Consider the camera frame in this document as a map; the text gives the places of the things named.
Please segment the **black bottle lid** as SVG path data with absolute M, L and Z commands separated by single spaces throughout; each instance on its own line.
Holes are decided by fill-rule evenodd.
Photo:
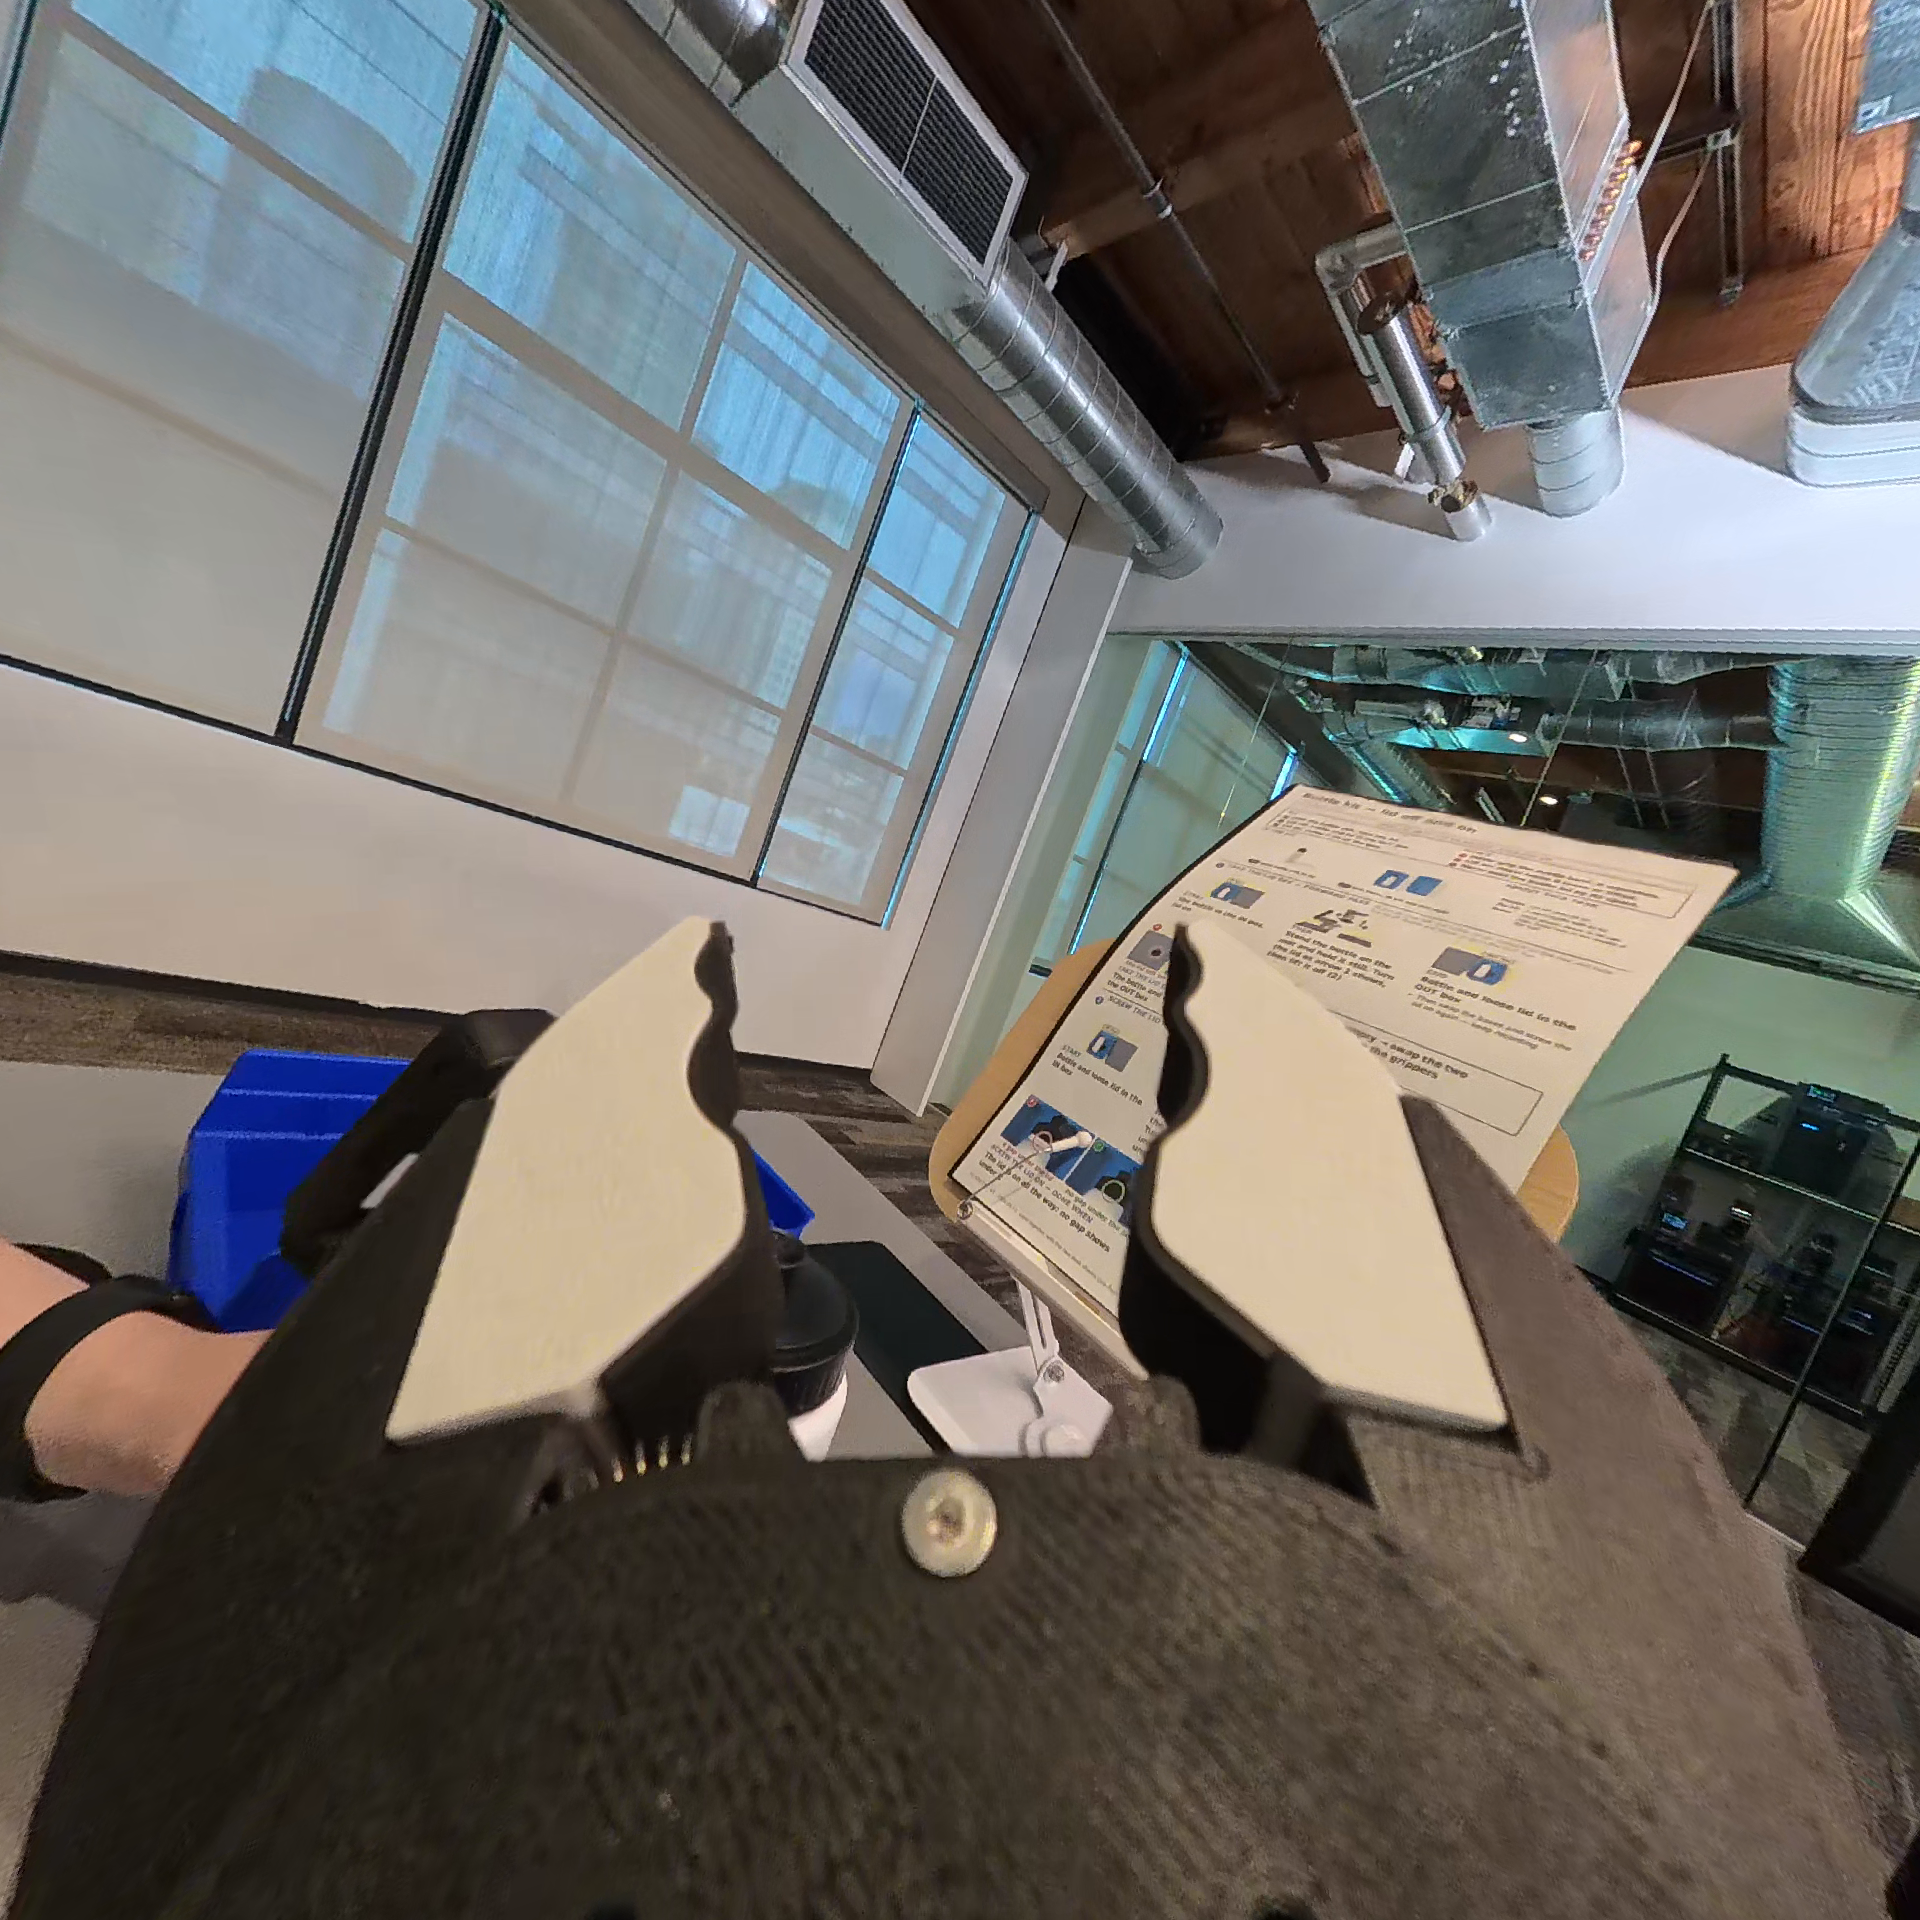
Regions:
M 857 1306 L 800 1237 L 775 1234 L 785 1304 L 769 1379 L 788 1420 L 824 1409 L 847 1381 L 857 1342 Z

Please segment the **white air vent grille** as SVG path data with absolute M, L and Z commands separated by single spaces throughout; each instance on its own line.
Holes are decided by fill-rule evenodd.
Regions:
M 928 314 L 993 285 L 1026 170 L 907 4 L 800 4 L 736 116 Z

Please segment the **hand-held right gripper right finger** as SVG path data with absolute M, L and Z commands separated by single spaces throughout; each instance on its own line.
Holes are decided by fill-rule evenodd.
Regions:
M 1308 1456 L 1346 1414 L 1498 1438 L 1507 1401 L 1394 1078 L 1216 922 L 1171 937 L 1163 1129 L 1119 1322 L 1228 1456 Z

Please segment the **rectangular sheet metal duct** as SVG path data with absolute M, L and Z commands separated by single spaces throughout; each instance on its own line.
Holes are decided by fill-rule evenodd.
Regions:
M 1479 428 L 1523 428 L 1544 513 L 1623 477 L 1657 294 L 1604 2 L 1311 2 Z

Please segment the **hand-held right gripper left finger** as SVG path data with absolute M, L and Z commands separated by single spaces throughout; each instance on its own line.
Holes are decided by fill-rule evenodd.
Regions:
M 729 930 L 685 920 L 444 1125 L 386 1201 L 424 1285 L 388 1442 L 551 1414 L 690 1450 L 713 1389 L 767 1379 L 781 1283 L 735 1019 Z

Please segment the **grey tapered duct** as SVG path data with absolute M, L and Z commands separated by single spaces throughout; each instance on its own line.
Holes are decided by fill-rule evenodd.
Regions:
M 1901 204 L 1792 363 L 1785 466 L 1812 490 L 1919 480 L 1914 204 Z

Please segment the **silver spiral air duct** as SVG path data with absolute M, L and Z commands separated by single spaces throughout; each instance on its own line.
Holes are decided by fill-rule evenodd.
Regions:
M 736 98 L 778 66 L 797 8 L 633 2 L 632 11 L 744 125 Z M 973 289 L 965 304 L 932 314 L 914 304 L 797 179 L 793 182 L 1108 515 L 1140 570 L 1177 580 L 1211 560 L 1221 517 L 1028 264 L 1012 230 L 993 285 Z

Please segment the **blue plastic storage bin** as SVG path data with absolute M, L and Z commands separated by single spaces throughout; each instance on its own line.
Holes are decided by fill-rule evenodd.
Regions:
M 681 996 L 658 1032 L 626 1005 L 549 1022 L 490 1010 L 445 1027 L 412 1062 L 253 1050 L 227 1075 L 184 1152 L 170 1283 L 223 1333 L 274 1329 L 363 1225 L 404 1225 L 440 1193 L 450 1146 L 456 1220 L 427 1262 L 424 1330 L 471 1357 L 479 1330 L 535 1330 L 535 1355 L 624 1354 L 736 1254 L 759 1266 L 749 1363 L 779 1314 L 769 1230 L 811 1220 L 764 1179 L 736 1129 L 736 1054 Z M 561 1314 L 537 1330 L 533 1310 Z

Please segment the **large silver spiral duct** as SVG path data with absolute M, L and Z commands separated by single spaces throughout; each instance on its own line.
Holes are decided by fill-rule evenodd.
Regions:
M 1887 878 L 1919 768 L 1919 660 L 1812 656 L 1768 672 L 1761 864 L 1697 940 L 1915 982 L 1915 880 Z

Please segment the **black desk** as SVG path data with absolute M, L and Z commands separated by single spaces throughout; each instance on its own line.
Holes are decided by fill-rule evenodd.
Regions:
M 1797 1569 L 1919 1636 L 1919 1381 L 1882 1420 Z

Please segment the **insulated silver pipe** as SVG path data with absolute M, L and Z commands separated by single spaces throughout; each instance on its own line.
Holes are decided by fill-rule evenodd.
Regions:
M 1315 259 L 1335 323 L 1377 404 L 1392 414 L 1403 448 L 1401 466 L 1427 480 L 1429 504 L 1456 542 L 1477 542 L 1492 528 L 1456 433 L 1456 412 L 1418 324 L 1419 283 L 1396 280 L 1411 260 L 1392 224 L 1335 241 Z

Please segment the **person's left hand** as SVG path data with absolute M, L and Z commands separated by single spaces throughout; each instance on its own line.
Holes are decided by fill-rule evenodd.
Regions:
M 40 1386 L 24 1438 L 41 1481 L 159 1497 L 267 1333 L 125 1313 L 88 1333 Z

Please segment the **black rectangular table pad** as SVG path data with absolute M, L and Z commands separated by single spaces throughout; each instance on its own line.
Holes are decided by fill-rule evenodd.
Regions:
M 825 1241 L 811 1252 L 855 1304 L 855 1355 L 889 1398 L 906 1401 L 907 1379 L 923 1366 L 986 1354 L 979 1337 L 880 1241 Z

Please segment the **printed instruction sheet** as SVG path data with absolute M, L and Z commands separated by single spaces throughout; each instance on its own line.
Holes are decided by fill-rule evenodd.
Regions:
M 1344 1022 L 1523 1193 L 1573 1098 L 1738 884 L 1697 858 L 1592 845 L 1299 785 L 1074 950 L 1005 1035 L 1005 1091 L 957 1110 L 960 1210 L 1115 1314 L 1137 1179 L 1162 1131 L 1171 937 L 1216 922 Z

